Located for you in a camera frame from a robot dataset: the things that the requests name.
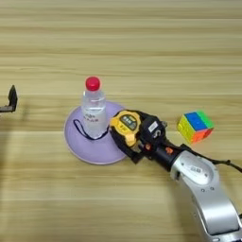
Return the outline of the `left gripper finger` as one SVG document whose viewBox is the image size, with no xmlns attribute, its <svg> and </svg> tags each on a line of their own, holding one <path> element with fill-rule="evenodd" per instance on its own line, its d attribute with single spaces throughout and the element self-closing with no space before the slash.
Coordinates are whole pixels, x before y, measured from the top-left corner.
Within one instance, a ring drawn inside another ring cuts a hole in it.
<svg viewBox="0 0 242 242">
<path fill-rule="evenodd" d="M 9 90 L 9 103 L 7 106 L 1 106 L 0 112 L 15 112 L 18 102 L 18 95 L 15 86 L 12 85 Z"/>
</svg>

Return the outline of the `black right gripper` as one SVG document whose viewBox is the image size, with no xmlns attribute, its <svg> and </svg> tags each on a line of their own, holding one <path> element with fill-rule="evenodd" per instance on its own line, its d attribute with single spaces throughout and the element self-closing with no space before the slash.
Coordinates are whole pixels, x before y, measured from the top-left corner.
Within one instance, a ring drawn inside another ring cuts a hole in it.
<svg viewBox="0 0 242 242">
<path fill-rule="evenodd" d="M 137 111 L 137 114 L 140 117 L 140 120 L 144 122 L 146 119 L 157 120 L 158 117 L 155 115 L 148 114 L 146 112 Z M 181 155 L 183 151 L 190 151 L 191 148 L 185 144 L 180 145 L 179 147 L 172 144 L 168 139 L 158 138 L 146 140 L 145 138 L 141 139 L 141 144 L 139 148 L 142 150 L 142 153 L 133 151 L 125 141 L 125 137 L 118 134 L 116 131 L 111 132 L 111 136 L 118 146 L 118 148 L 125 153 L 135 164 L 138 164 L 139 161 L 143 158 L 143 155 L 150 159 L 151 161 L 157 162 L 161 165 L 166 171 L 170 171 L 172 165 L 175 163 L 176 159 Z"/>
</svg>

